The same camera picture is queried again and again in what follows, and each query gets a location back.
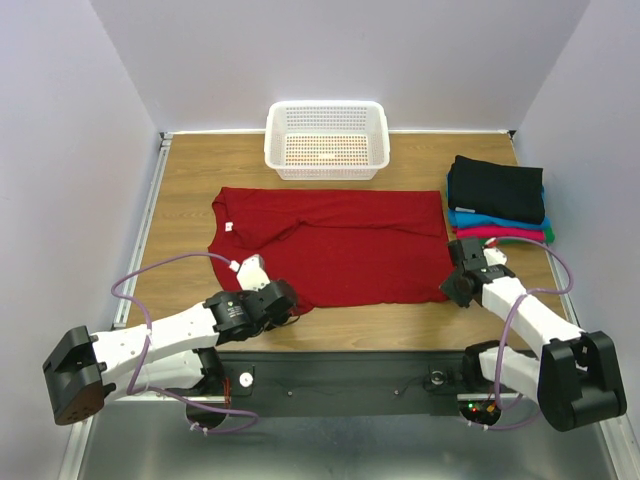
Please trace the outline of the red t shirt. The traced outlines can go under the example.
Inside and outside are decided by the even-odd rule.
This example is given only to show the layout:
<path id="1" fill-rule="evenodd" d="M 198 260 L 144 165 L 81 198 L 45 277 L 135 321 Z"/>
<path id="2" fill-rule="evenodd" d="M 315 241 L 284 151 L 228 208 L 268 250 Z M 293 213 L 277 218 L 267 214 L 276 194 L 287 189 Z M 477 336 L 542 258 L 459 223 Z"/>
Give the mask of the red t shirt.
<path id="1" fill-rule="evenodd" d="M 224 187 L 212 253 L 258 254 L 298 310 L 446 301 L 448 234 L 437 191 Z"/>

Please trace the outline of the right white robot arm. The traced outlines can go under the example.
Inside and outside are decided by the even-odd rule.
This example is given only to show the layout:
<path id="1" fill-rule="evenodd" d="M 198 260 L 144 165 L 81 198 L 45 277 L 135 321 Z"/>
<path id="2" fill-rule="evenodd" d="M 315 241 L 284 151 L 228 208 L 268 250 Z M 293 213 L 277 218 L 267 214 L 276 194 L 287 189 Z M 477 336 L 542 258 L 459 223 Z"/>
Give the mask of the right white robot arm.
<path id="1" fill-rule="evenodd" d="M 526 289 L 507 266 L 497 237 L 448 243 L 454 267 L 441 284 L 444 295 L 468 308 L 477 303 L 515 331 L 531 348 L 526 355 L 501 337 L 465 349 L 463 384 L 472 390 L 502 387 L 536 403 L 544 419 L 566 432 L 625 415 L 627 399 L 613 340 L 570 323 Z"/>

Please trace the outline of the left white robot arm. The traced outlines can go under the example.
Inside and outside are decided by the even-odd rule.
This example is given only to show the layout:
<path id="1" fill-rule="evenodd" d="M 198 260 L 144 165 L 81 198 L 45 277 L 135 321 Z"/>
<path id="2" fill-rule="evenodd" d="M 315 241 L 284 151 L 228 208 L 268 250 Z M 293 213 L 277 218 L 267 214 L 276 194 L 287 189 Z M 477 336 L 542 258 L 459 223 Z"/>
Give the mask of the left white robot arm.
<path id="1" fill-rule="evenodd" d="M 42 366 L 54 422 L 78 423 L 106 402 L 136 393 L 213 393 L 223 373 L 217 347 L 285 325 L 297 303 L 294 289 L 276 280 L 218 292 L 148 325 L 106 332 L 74 327 Z"/>

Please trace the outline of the white plastic basket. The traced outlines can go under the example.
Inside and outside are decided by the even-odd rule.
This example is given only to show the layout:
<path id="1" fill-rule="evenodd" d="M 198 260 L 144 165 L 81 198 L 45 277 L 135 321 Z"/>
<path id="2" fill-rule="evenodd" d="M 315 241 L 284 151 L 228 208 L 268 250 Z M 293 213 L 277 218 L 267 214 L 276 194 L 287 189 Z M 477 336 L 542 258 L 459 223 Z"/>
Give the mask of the white plastic basket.
<path id="1" fill-rule="evenodd" d="M 276 102 L 267 115 L 264 161 L 283 180 L 371 180 L 390 163 L 384 108 L 364 100 Z"/>

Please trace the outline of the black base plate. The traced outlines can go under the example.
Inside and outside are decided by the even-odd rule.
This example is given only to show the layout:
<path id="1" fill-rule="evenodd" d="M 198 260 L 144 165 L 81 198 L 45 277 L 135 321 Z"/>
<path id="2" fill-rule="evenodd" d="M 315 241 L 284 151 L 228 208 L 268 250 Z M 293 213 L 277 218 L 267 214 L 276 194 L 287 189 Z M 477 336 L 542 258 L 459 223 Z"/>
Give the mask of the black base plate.
<path id="1" fill-rule="evenodd" d="M 436 351 L 222 351 L 196 385 L 262 417 L 456 416 L 491 386 L 463 376 L 463 354 Z"/>

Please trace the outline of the aluminium frame rail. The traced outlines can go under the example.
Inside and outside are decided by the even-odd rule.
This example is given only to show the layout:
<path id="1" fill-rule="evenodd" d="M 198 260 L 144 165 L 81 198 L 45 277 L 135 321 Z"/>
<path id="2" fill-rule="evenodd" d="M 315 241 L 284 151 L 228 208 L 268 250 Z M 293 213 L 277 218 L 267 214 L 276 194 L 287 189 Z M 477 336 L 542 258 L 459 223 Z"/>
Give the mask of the aluminium frame rail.
<path id="1" fill-rule="evenodd" d="M 639 438 L 627 414 L 599 423 L 617 479 L 639 479 Z"/>

